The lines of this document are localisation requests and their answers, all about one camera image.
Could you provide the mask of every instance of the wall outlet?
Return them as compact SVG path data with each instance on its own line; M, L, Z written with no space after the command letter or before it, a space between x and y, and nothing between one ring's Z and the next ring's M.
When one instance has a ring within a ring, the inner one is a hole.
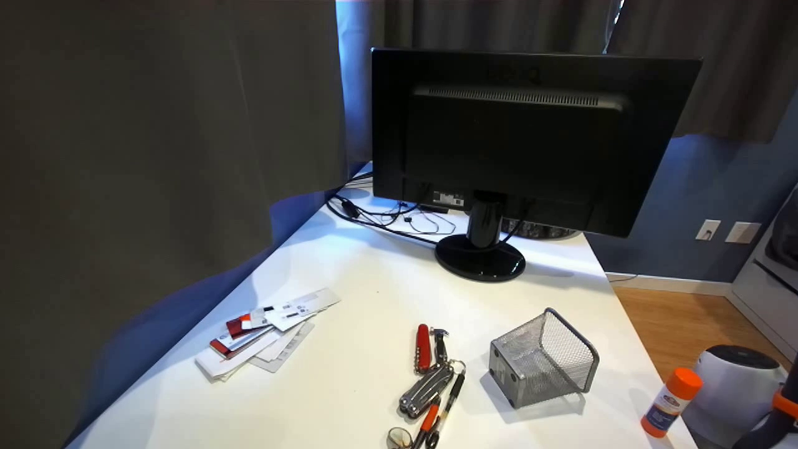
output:
M705 242L712 239L717 228L720 228L720 219L702 219L702 226L699 228L696 239L705 239Z
M731 244L750 244L757 235L761 222L736 222L725 235Z

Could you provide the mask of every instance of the black monitor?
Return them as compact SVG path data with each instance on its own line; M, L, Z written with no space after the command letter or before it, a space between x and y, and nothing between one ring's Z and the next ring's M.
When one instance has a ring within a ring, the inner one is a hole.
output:
M371 50L373 196L469 213L453 275L524 273L500 219L625 238L699 60Z

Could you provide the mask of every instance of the paper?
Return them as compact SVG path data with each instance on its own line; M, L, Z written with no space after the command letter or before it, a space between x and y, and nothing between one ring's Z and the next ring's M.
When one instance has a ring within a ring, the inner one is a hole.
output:
M282 340L255 355L252 364L277 375L278 366L288 360L288 355L295 355L295 350L305 343L305 338L312 329L312 322L302 322L300 328L288 329Z
M263 333L256 343L247 344L245 350L235 353L231 358L224 358L217 350L206 346L196 355L195 363L210 379L221 379L221 378L231 375L236 366L247 364L255 355L277 344L278 340L286 340L283 343L283 346L286 346L291 343L291 338L286 338L286 333L291 328L297 328L300 322L306 322L310 318L323 313L326 308L332 308L337 302L338 302L338 298L330 290L316 290L316 293L302 294L302 298L266 313L266 322L273 329Z

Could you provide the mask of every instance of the red object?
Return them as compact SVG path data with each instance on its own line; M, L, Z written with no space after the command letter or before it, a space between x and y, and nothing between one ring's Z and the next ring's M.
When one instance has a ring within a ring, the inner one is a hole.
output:
M421 434L429 434L432 428L436 424L436 419L439 419L439 406L441 406L441 401L432 401L432 405L429 405L427 416L423 416L423 423L421 423Z
M418 329L417 329L417 371L427 375L429 366L432 366L429 328L418 325Z
M798 401L785 399L783 393L773 398L773 406L798 423Z
M210 346L217 350L221 358L229 358L229 346L224 346L220 340L212 340Z
M229 319L229 322L226 322L229 338L247 334L245 322L250 322L250 314L242 314L242 318L236 318L236 319Z
M675 370L667 378L664 393L654 399L650 409L641 419L644 431L655 439L664 439L667 428L690 405L700 386L702 381L694 370Z

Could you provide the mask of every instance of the gray wall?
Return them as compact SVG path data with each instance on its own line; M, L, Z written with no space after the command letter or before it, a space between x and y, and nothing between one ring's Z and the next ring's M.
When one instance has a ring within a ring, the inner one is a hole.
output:
M629 239L591 235L608 273L731 283L753 244L725 244L734 222L770 222L798 182L798 96L767 146L670 141ZM696 242L702 219L720 219Z

